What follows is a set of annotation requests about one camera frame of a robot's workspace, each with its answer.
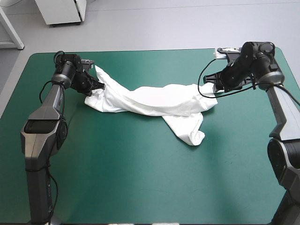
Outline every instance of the green table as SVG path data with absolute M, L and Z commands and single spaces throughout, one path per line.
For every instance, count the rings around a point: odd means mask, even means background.
M 79 52 L 130 90 L 196 83 L 212 53 Z M 300 98 L 280 49 L 276 59 L 286 87 Z M 218 60 L 207 74 L 225 65 Z M 53 72 L 53 53 L 32 55 L 0 120 L 0 222 L 30 219 L 19 132 L 39 107 L 39 91 Z M 83 102 L 83 95 L 66 91 L 69 135 L 51 158 L 59 183 L 55 214 L 64 222 L 240 224 L 273 217 L 284 190 L 267 156 L 276 122 L 264 91 L 219 99 L 203 113 L 206 137 L 194 147 L 176 138 L 161 117 L 101 113 Z

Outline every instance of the metal arm segment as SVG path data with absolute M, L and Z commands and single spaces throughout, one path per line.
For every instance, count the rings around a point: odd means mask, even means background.
M 46 223 L 53 209 L 47 166 L 50 154 L 58 151 L 56 136 L 59 127 L 60 132 L 66 132 L 66 127 L 59 126 L 61 104 L 62 90 L 55 84 L 42 106 L 29 116 L 21 130 L 32 224 Z

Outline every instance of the white cloth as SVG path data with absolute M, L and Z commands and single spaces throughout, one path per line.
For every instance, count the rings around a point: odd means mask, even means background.
M 218 102 L 215 98 L 202 97 L 196 84 L 169 84 L 162 88 L 140 87 L 130 91 L 113 80 L 103 69 L 95 66 L 97 77 L 105 84 L 105 90 L 92 91 L 85 104 L 101 112 L 118 113 L 131 111 L 148 116 L 162 116 L 171 130 L 189 145 L 199 145 L 204 133 L 199 131 L 203 121 L 201 112 Z M 200 87 L 208 96 L 212 83 Z

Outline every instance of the wire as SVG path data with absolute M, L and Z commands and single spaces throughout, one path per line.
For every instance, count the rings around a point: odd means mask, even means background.
M 237 93 L 240 93 L 240 92 L 249 90 L 249 89 L 254 88 L 254 87 L 256 87 L 256 86 L 258 86 L 258 85 L 261 85 L 261 84 L 269 84 L 270 87 L 275 86 L 275 87 L 277 87 L 277 88 L 283 90 L 286 94 L 288 94 L 288 95 L 291 97 L 291 99 L 292 99 L 298 106 L 300 106 L 300 102 L 299 102 L 299 101 L 291 94 L 291 92 L 290 92 L 288 89 L 286 89 L 281 83 L 280 83 L 280 84 L 277 84 L 277 83 L 270 83 L 270 82 L 254 83 L 254 84 L 252 84 L 251 86 L 249 86 L 249 87 L 247 87 L 247 88 L 245 88 L 245 89 L 242 89 L 242 90 L 239 90 L 239 91 L 236 91 L 236 92 L 232 92 L 232 93 L 229 93 L 229 94 L 221 95 L 221 96 L 213 96 L 213 97 L 211 97 L 211 96 L 206 96 L 206 95 L 202 94 L 202 93 L 200 92 L 200 79 L 201 79 L 201 76 L 202 76 L 203 72 L 207 69 L 207 67 L 208 67 L 213 61 L 215 61 L 215 60 L 216 60 L 216 59 L 213 59 L 212 61 L 210 61 L 210 62 L 206 65 L 206 67 L 201 71 L 201 73 L 200 73 L 200 75 L 199 75 L 199 79 L 198 79 L 198 92 L 199 92 L 199 94 L 200 94 L 201 96 L 203 96 L 203 97 L 205 97 L 205 98 L 221 98 L 221 97 L 226 97 L 226 96 L 229 96 L 229 95 L 234 95 L 234 94 L 237 94 Z
M 57 127 L 57 135 L 55 137 L 55 140 L 53 142 L 53 145 L 52 145 L 52 148 L 50 150 L 50 153 L 48 155 L 48 158 L 47 158 L 47 165 L 46 165 L 46 173 L 48 175 L 48 177 L 50 179 L 53 180 L 54 184 L 55 184 L 55 187 L 56 187 L 56 196 L 55 196 L 55 200 L 54 200 L 54 204 L 52 205 L 52 209 L 51 209 L 51 212 L 50 212 L 50 215 L 49 215 L 49 219 L 48 219 L 48 225 L 51 225 L 51 218 L 53 216 L 53 213 L 54 213 L 54 209 L 55 209 L 55 206 L 56 206 L 56 203 L 57 203 L 57 200 L 58 200 L 58 193 L 59 193 L 59 190 L 58 190 L 58 183 L 56 181 L 56 179 L 51 175 L 50 173 L 50 170 L 49 170 L 49 167 L 50 167 L 50 156 L 52 154 L 52 150 L 55 146 L 55 144 L 58 144 L 58 139 L 59 139 L 59 133 L 60 133 L 60 128 L 61 128 L 61 125 L 63 123 L 63 120 L 64 120 L 64 112 L 65 112 L 65 88 L 64 88 L 64 85 L 63 85 L 63 82 L 53 82 L 53 81 L 47 81 L 44 85 L 43 85 L 43 88 L 41 89 L 40 93 L 39 93 L 39 99 L 40 99 L 40 102 L 43 103 L 42 101 L 42 93 L 46 87 L 46 85 L 48 83 L 52 82 L 53 84 L 56 84 L 56 85 L 59 85 L 60 89 L 61 89 L 61 92 L 62 92 L 62 110 L 61 110 L 61 114 L 60 114 L 60 117 L 59 117 L 59 125 Z
M 216 59 L 213 59 L 212 61 L 210 61 L 210 62 L 206 65 L 206 67 L 204 67 L 204 69 L 202 70 L 202 72 L 201 72 L 200 75 L 199 75 L 199 79 L 198 79 L 198 92 L 199 92 L 199 94 L 200 94 L 201 96 L 203 96 L 203 97 L 205 97 L 205 98 L 222 98 L 222 97 L 226 97 L 226 96 L 229 96 L 229 95 L 234 95 L 234 94 L 237 94 L 237 93 L 240 93 L 240 92 L 243 92 L 243 91 L 246 91 L 246 90 L 249 90 L 249 89 L 252 88 L 252 86 L 251 86 L 251 87 L 247 87 L 247 88 L 245 88 L 245 89 L 242 89 L 242 90 L 239 90 L 239 91 L 236 91 L 236 92 L 232 92 L 232 93 L 225 94 L 225 95 L 221 95 L 221 96 L 213 96 L 213 97 L 211 97 L 211 96 L 206 96 L 206 95 L 202 94 L 202 93 L 200 92 L 200 79 L 201 79 L 201 76 L 202 76 L 202 74 L 204 73 L 204 71 L 207 69 L 207 67 L 208 67 L 213 61 L 215 61 L 215 60 L 216 60 Z

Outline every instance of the black cable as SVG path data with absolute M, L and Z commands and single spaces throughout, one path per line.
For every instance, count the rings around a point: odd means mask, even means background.
M 48 83 L 50 83 L 50 82 L 51 82 L 51 81 L 47 81 L 47 82 L 43 85 L 43 88 L 41 89 L 41 91 L 39 92 L 39 101 L 40 101 L 41 103 L 43 103 L 43 101 L 42 101 L 42 93 L 43 93 L 43 91 L 44 91 L 46 85 L 47 85 Z
M 64 51 L 60 50 L 60 51 L 56 52 L 55 55 L 53 56 L 53 61 L 54 61 L 55 67 L 56 67 L 56 68 L 59 67 L 59 68 L 60 68 L 60 72 L 61 72 L 61 65 L 58 64 L 58 63 L 56 63 L 56 58 L 57 58 L 57 56 L 58 56 L 59 54 L 61 54 L 61 53 L 62 53 L 63 55 L 65 54 Z
M 206 96 L 206 95 L 202 94 L 202 93 L 200 92 L 200 79 L 201 79 L 201 76 L 202 76 L 203 72 L 206 70 L 206 68 L 207 68 L 213 61 L 215 61 L 215 60 L 216 60 L 216 59 L 213 59 L 212 61 L 210 61 L 210 62 L 206 65 L 206 67 L 202 70 L 202 72 L 200 73 L 200 75 L 199 75 L 199 79 L 198 79 L 198 92 L 199 92 L 199 94 L 200 94 L 201 96 L 203 96 L 203 97 L 205 97 L 205 98 L 221 98 L 221 97 L 226 97 L 226 96 L 229 96 L 229 95 L 234 95 L 234 94 L 237 94 L 237 93 L 240 93 L 240 92 L 249 90 L 249 89 L 254 88 L 254 87 L 256 87 L 257 85 L 260 85 L 260 84 L 269 84 L 270 87 L 275 86 L 275 87 L 277 87 L 277 88 L 283 90 L 286 94 L 288 94 L 288 95 L 291 97 L 291 99 L 292 99 L 295 103 L 297 103 L 298 106 L 300 106 L 300 102 L 299 102 L 299 101 L 298 101 L 298 100 L 297 100 L 297 99 L 289 92 L 289 90 L 286 89 L 282 84 L 276 84 L 276 83 L 270 83 L 270 82 L 254 83 L 254 84 L 252 84 L 251 86 L 249 86 L 249 87 L 247 87 L 247 88 L 245 88 L 245 89 L 242 89 L 242 90 L 239 90 L 239 91 L 236 91 L 236 92 L 232 92 L 232 93 L 229 93 L 229 94 L 221 95 L 221 96 L 213 96 L 213 97 L 211 97 L 211 96 Z
M 215 61 L 215 60 L 216 60 L 216 59 L 213 59 L 212 61 L 210 61 L 210 62 L 206 65 L 206 67 L 204 67 L 204 69 L 202 70 L 202 72 L 201 72 L 200 75 L 199 75 L 199 79 L 198 79 L 198 92 L 199 92 L 199 94 L 200 94 L 201 96 L 203 96 L 203 97 L 205 97 L 205 98 L 221 98 L 221 97 L 226 97 L 226 96 L 229 96 L 229 95 L 234 95 L 234 94 L 237 94 L 237 93 L 240 93 L 240 92 L 243 92 L 243 91 L 246 91 L 246 90 L 252 88 L 252 86 L 251 86 L 251 87 L 248 87 L 248 88 L 245 88 L 245 89 L 236 91 L 236 92 L 232 92 L 232 93 L 225 94 L 225 95 L 221 95 L 221 96 L 214 96 L 214 97 L 206 96 L 206 95 L 202 94 L 202 93 L 200 92 L 200 79 L 201 79 L 201 76 L 202 76 L 203 72 L 207 69 L 207 67 L 208 67 L 213 61 Z
M 48 175 L 48 177 L 50 179 L 53 180 L 54 184 L 55 184 L 55 187 L 56 187 L 56 196 L 55 196 L 55 200 L 54 200 L 54 204 L 52 205 L 52 209 L 51 209 L 51 212 L 50 212 L 50 216 L 49 216 L 49 219 L 48 219 L 48 224 L 51 225 L 51 217 L 53 216 L 53 213 L 54 213 L 54 209 L 55 209 L 55 206 L 56 206 L 56 203 L 57 203 L 57 200 L 58 200 L 58 183 L 57 181 L 55 180 L 55 178 L 51 175 L 50 173 L 50 170 L 49 170 L 49 167 L 50 167 L 50 156 L 52 154 L 52 150 L 54 148 L 54 145 L 55 144 L 58 144 L 58 139 L 59 139 L 59 133 L 60 133 L 60 128 L 61 128 L 61 125 L 62 125 L 62 121 L 64 119 L 64 112 L 65 112 L 65 88 L 64 88 L 64 85 L 62 82 L 53 82 L 53 81 L 47 81 L 44 85 L 43 85 L 43 88 L 41 89 L 40 91 L 40 94 L 39 94 L 39 99 L 40 99 L 40 102 L 43 103 L 42 101 L 42 93 L 46 87 L 46 85 L 48 83 L 52 82 L 53 84 L 56 84 L 56 85 L 59 85 L 60 86 L 60 89 L 61 89 L 61 92 L 62 92 L 62 110 L 61 110 L 61 114 L 60 114 L 60 117 L 59 117 L 59 125 L 57 127 L 57 135 L 55 137 L 55 140 L 53 142 L 53 146 L 50 150 L 50 153 L 48 155 L 48 159 L 47 159 L 47 163 L 46 163 L 46 173 Z

